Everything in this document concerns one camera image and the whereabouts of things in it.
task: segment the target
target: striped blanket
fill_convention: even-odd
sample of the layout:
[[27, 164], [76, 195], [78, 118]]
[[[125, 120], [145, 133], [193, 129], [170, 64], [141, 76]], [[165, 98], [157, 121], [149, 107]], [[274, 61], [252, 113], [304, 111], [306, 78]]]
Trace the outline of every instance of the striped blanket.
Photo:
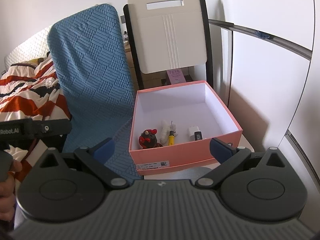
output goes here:
[[[46, 59], [13, 64], [0, 79], [0, 121], [24, 118], [70, 119], [50, 54]], [[23, 166], [15, 174], [17, 187], [46, 149], [41, 140], [35, 140], [28, 149], [10, 146], [6, 150]]]

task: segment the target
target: chair covered in blue fabric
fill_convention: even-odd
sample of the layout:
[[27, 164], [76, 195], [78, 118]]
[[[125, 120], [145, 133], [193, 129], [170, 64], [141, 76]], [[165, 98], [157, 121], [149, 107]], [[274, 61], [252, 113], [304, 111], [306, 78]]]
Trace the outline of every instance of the chair covered in blue fabric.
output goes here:
[[139, 179], [128, 152], [134, 91], [117, 11], [100, 4], [55, 23], [47, 37], [72, 114], [64, 152], [112, 138], [105, 165], [128, 181]]

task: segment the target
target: human hand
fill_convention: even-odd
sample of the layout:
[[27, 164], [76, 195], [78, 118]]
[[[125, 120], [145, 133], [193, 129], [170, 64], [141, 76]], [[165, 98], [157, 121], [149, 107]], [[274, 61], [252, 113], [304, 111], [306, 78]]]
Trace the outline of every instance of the human hand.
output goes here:
[[[10, 171], [19, 172], [22, 170], [20, 162], [14, 160], [11, 164]], [[0, 220], [11, 221], [14, 215], [14, 204], [16, 197], [13, 194], [14, 178], [8, 175], [4, 182], [0, 182]]]

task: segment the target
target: plush toy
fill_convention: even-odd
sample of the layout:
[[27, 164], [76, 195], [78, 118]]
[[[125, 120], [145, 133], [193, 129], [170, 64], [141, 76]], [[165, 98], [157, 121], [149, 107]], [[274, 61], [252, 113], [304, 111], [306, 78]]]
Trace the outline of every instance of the plush toy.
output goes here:
[[142, 149], [162, 147], [162, 145], [157, 142], [156, 133], [157, 129], [148, 129], [141, 134], [139, 144], [142, 146]]
[[[160, 143], [162, 145], [165, 145], [169, 138], [169, 133], [171, 131], [171, 124], [168, 124], [166, 120], [161, 120], [162, 125], [162, 132], [160, 136]], [[176, 137], [178, 135], [176, 125], [173, 124], [173, 132], [174, 136]]]

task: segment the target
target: bed headboard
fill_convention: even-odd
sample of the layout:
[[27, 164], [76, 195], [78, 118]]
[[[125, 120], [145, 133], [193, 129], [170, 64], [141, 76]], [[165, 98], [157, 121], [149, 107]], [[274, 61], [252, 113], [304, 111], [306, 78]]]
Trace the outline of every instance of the bed headboard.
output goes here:
[[16, 47], [10, 54], [4, 57], [4, 67], [7, 71], [9, 67], [18, 62], [31, 60], [38, 57], [46, 57], [49, 51], [47, 36], [52, 25], [39, 31], [25, 42]]

